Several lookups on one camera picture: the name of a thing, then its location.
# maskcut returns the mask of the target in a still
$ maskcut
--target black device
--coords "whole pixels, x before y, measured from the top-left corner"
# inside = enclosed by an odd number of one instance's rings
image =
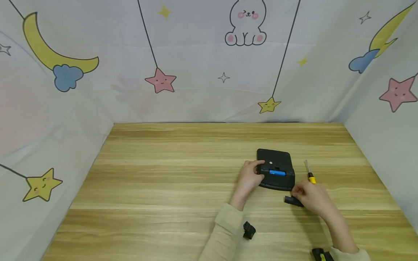
[[[292,190],[295,185],[295,171],[288,152],[258,149],[257,160],[265,161],[257,167],[258,174],[264,175],[261,187],[283,191]]]
[[[244,237],[247,239],[252,239],[255,234],[255,228],[247,222],[244,223]]]

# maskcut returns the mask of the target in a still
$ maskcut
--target star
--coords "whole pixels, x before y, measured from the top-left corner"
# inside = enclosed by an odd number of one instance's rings
[[[369,20],[371,17],[369,16],[370,11],[367,12],[367,14],[363,17],[360,17],[359,19],[362,21],[361,24],[365,22],[365,20]]]
[[[54,178],[54,169],[51,168],[42,177],[27,177],[26,182],[31,189],[23,201],[28,201],[36,197],[41,197],[43,200],[49,201],[51,190],[61,184],[62,180]]]
[[[12,48],[11,46],[3,46],[0,43],[0,53],[7,53],[9,56],[12,56],[9,52],[9,49]]]
[[[160,68],[155,70],[155,76],[145,79],[147,82],[155,87],[155,93],[159,93],[162,90],[174,92],[171,83],[176,79],[176,76],[165,75]]]
[[[271,97],[267,102],[259,102],[258,105],[261,107],[260,113],[264,113],[266,111],[274,111],[274,108],[279,105],[281,101],[274,101],[274,98]]]
[[[167,7],[163,4],[163,8],[158,13],[159,14],[162,14],[166,18],[166,20],[167,20],[168,19],[168,16],[171,14],[171,11],[169,9],[167,9]]]
[[[388,101],[392,112],[395,112],[399,106],[404,102],[416,102],[417,97],[411,92],[412,84],[414,83],[415,76],[398,82],[394,78],[389,80],[389,87],[387,92],[379,97],[379,100]]]
[[[223,83],[225,83],[225,80],[226,80],[226,79],[230,79],[230,77],[226,77],[226,76],[225,76],[225,73],[224,73],[224,74],[223,74],[221,77],[219,77],[218,79],[221,79],[221,80],[222,80],[222,82],[223,82]]]
[[[303,58],[302,60],[300,60],[298,63],[301,65],[301,67],[306,64],[308,62],[308,60],[305,58]]]

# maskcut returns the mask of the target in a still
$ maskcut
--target beige sleeve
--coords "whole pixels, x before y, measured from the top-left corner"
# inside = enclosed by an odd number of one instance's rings
[[[371,261],[364,249],[360,249],[356,254],[343,253],[336,248],[331,248],[329,252],[334,261]]]
[[[231,261],[244,235],[244,213],[224,204],[199,261]]]

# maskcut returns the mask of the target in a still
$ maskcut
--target person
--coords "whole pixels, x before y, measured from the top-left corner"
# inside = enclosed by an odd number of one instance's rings
[[[246,161],[241,169],[237,187],[229,204],[224,204],[215,218],[215,227],[199,261],[231,261],[244,234],[244,205],[264,179],[256,167],[264,160]],[[363,249],[359,249],[351,236],[348,224],[338,211],[322,185],[302,181],[295,184],[292,195],[319,215],[327,224],[333,247],[330,254],[334,261],[370,261]]]

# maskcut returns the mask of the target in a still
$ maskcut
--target black plastic part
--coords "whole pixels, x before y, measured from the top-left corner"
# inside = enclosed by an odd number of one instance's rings
[[[314,248],[312,249],[313,257],[315,258],[315,261],[322,261],[321,254],[324,254],[324,250],[322,248]]]
[[[325,252],[324,256],[325,256],[326,261],[334,261],[334,258],[332,258],[329,252]]]
[[[255,228],[250,223],[248,223],[248,221],[245,222],[245,224],[244,224],[244,237],[251,240],[252,237],[254,236],[255,232],[256,232]]]
[[[288,197],[285,196],[285,203],[291,204],[291,205],[295,205],[298,207],[304,207],[304,205],[295,197]]]
[[[261,187],[283,191],[292,190],[295,185],[295,171],[288,152],[258,149],[257,160],[265,160],[264,164],[257,167],[257,173],[264,175],[264,179],[260,183]],[[270,170],[283,171],[286,175],[273,175],[270,174]]]
[[[331,254],[329,252],[325,252],[322,248],[314,248],[312,249],[313,257],[315,261],[322,261],[321,254],[324,255],[326,261],[334,261]]]

